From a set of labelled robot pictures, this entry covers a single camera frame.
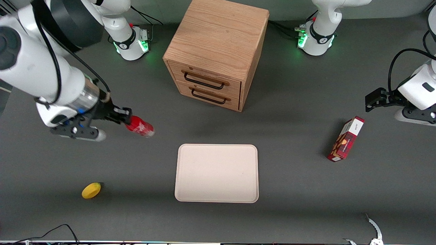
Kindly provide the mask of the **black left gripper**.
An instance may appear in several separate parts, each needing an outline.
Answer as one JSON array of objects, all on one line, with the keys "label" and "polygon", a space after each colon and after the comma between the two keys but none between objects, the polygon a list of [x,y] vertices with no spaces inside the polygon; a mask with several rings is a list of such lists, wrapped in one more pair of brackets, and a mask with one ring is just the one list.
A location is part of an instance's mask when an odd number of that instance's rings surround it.
[{"label": "black left gripper", "polygon": [[371,110],[379,107],[406,107],[408,100],[396,89],[386,90],[377,88],[365,96],[365,111],[369,113]]}]

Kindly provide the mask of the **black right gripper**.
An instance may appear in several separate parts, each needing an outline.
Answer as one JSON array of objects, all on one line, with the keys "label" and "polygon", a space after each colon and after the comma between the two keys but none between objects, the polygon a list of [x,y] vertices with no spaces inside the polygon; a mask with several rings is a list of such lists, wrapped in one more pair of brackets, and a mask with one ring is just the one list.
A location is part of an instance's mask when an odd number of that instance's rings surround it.
[{"label": "black right gripper", "polygon": [[132,109],[114,106],[112,99],[107,102],[98,100],[91,109],[91,120],[109,120],[116,124],[131,124]]}]

